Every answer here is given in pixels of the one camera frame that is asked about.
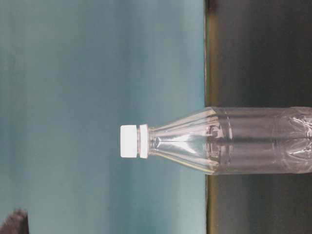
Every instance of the clear plastic bottle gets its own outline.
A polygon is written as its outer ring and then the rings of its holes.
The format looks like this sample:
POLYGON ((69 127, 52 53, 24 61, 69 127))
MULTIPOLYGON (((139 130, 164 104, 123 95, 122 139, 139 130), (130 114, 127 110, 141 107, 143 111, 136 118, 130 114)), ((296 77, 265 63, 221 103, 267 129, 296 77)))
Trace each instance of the clear plastic bottle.
POLYGON ((161 156, 209 175, 312 172, 312 108, 208 107, 163 126, 121 126, 122 157, 161 156))

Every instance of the bottle body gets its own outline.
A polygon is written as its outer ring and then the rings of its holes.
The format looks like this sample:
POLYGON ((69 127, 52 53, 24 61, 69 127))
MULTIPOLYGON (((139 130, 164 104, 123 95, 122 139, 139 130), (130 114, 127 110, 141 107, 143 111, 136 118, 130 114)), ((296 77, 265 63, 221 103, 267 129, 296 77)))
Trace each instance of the bottle body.
POLYGON ((312 109, 208 107, 148 129, 148 154, 219 174, 312 171, 312 109))

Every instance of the dark object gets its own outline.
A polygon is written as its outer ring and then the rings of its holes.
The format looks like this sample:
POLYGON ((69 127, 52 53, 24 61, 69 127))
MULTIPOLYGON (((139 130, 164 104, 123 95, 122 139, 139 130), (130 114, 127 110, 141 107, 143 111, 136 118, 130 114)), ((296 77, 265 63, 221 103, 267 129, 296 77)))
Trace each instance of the dark object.
MULTIPOLYGON (((312 1, 210 0, 207 106, 312 106, 312 1)), ((210 234, 312 233, 312 174, 208 177, 210 234)))
POLYGON ((29 234, 27 212, 16 210, 5 220, 0 234, 29 234))

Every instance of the white bottle cap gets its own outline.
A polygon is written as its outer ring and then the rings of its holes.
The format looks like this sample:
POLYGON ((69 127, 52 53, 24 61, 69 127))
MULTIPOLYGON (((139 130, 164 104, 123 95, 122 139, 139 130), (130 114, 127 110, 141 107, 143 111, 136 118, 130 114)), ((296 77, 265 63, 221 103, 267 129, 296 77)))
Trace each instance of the white bottle cap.
POLYGON ((137 126, 122 125, 120 127, 121 157, 137 157, 137 126))
POLYGON ((140 125, 140 158, 147 158, 148 155, 148 126, 140 125))

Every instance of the blue-green background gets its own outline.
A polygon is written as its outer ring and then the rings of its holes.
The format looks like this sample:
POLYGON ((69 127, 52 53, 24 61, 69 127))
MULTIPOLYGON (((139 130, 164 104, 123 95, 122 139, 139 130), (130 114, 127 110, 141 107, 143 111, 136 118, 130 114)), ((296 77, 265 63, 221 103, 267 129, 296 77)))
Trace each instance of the blue-green background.
POLYGON ((119 157, 119 126, 204 107, 203 0, 0 1, 0 221, 205 232, 204 174, 119 157))

